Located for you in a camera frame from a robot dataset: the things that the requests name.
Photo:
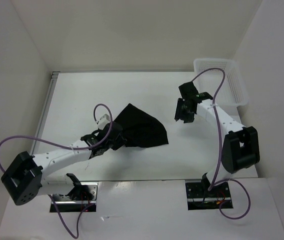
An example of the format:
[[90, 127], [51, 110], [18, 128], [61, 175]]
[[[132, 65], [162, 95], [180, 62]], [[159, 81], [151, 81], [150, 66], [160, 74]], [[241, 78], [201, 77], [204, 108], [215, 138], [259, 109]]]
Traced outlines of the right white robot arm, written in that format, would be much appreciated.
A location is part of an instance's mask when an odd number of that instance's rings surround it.
[[233, 119], [207, 92], [199, 93], [193, 82], [179, 86], [181, 98], [177, 101], [175, 120], [191, 123], [200, 116], [218, 131], [218, 160], [216, 168], [202, 176], [201, 191], [211, 197], [218, 185], [231, 179], [239, 170], [260, 161], [257, 130], [245, 127]]

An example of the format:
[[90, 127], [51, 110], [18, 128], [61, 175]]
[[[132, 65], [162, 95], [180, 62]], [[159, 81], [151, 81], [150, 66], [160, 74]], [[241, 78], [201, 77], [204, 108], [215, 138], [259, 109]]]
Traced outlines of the black skirt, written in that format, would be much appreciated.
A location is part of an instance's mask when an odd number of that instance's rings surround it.
[[151, 148], [169, 144], [164, 125], [155, 117], [128, 104], [115, 118], [122, 127], [122, 136], [128, 148]]

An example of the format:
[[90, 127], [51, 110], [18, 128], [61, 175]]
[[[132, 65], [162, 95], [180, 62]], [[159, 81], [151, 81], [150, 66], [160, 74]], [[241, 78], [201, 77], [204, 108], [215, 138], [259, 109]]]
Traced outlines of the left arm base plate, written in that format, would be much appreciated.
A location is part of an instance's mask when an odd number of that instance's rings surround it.
[[52, 197], [61, 213], [79, 213], [96, 211], [98, 182], [82, 181], [80, 190], [71, 190], [68, 194], [53, 194]]

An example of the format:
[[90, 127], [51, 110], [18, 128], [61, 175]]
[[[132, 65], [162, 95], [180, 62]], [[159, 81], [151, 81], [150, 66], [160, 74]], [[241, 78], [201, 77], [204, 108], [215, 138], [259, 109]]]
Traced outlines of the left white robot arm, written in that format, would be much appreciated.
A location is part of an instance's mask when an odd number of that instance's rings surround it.
[[70, 200], [92, 199], [86, 184], [73, 173], [52, 174], [75, 163], [117, 150], [126, 143], [123, 128], [116, 122], [87, 134], [67, 148], [30, 155], [19, 153], [1, 177], [15, 205], [22, 206], [39, 195], [62, 195]]

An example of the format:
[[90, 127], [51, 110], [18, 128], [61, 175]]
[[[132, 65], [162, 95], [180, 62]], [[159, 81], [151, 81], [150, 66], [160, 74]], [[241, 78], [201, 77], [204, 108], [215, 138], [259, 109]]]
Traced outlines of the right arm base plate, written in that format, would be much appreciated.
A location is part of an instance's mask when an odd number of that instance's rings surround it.
[[201, 181], [186, 181], [186, 197], [188, 210], [232, 209], [233, 204], [228, 183], [214, 187], [212, 191], [205, 191]]

